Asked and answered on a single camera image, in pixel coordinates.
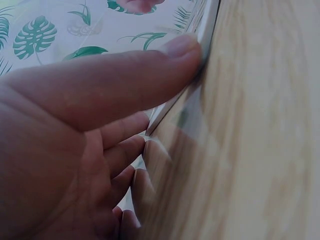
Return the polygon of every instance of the light wood grain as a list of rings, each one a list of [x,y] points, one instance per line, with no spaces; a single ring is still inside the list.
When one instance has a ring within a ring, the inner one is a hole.
[[[201,82],[145,149],[139,239],[319,239],[319,123],[320,1],[222,0]]]

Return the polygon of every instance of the leaf print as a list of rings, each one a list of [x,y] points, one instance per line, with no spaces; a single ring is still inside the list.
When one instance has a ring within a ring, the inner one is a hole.
[[[91,14],[90,9],[87,7],[86,1],[84,1],[84,4],[79,4],[83,6],[82,12],[80,11],[68,11],[69,14],[75,14],[82,18],[83,22],[87,24],[88,26],[91,25]]]
[[[140,33],[136,36],[124,36],[124,37],[121,37],[118,39],[118,41],[120,39],[123,39],[123,38],[132,38],[131,39],[131,43],[136,40],[136,39],[146,39],[146,41],[144,42],[144,45],[143,45],[143,50],[144,51],[147,51],[148,50],[148,47],[149,45],[156,39],[161,39],[163,37],[165,37],[167,35],[166,32],[143,32],[143,33]]]
[[[85,46],[81,47],[78,50],[74,51],[73,53],[67,55],[63,60],[71,60],[83,56],[88,55],[95,55],[95,54],[102,54],[107,53],[108,51],[102,47],[99,46]]]
[[[0,9],[0,50],[4,47],[7,38],[9,37],[9,20],[6,16],[11,16],[11,14],[5,13],[6,11],[13,10],[14,6],[7,6]]]
[[[12,64],[9,65],[8,61],[5,62],[4,57],[2,57],[0,59],[0,76],[7,74],[11,70],[12,66],[13,66]]]
[[[128,10],[124,9],[122,6],[120,6],[116,0],[107,0],[107,4],[108,4],[108,8],[115,10],[119,13],[125,13],[125,14],[133,14],[133,15],[137,15],[137,16],[141,16],[144,15],[144,13],[133,13],[133,12],[129,12]],[[153,6],[151,8],[151,11],[146,13],[146,14],[152,14],[157,10],[156,6]]]
[[[38,53],[51,46],[57,32],[55,25],[49,22],[45,16],[38,16],[34,21],[24,25],[15,37],[14,54],[22,60],[35,53],[37,60],[42,65]]]
[[[185,29],[188,21],[191,16],[191,11],[185,10],[182,6],[179,6],[177,10],[174,11],[174,21],[175,21],[175,26],[178,27],[178,31],[182,32],[180,29]]]

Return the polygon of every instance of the plastic tablecloth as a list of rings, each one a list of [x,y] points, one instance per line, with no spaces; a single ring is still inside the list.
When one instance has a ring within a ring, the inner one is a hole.
[[[115,0],[1,0],[0,76],[93,54],[152,50],[184,31],[195,0],[166,0],[149,13]]]

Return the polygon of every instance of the skin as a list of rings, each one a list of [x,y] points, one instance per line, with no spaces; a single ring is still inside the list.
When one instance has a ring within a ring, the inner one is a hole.
[[[126,239],[117,204],[144,149],[141,112],[181,91],[201,59],[133,51],[17,70],[0,81],[0,239]]]

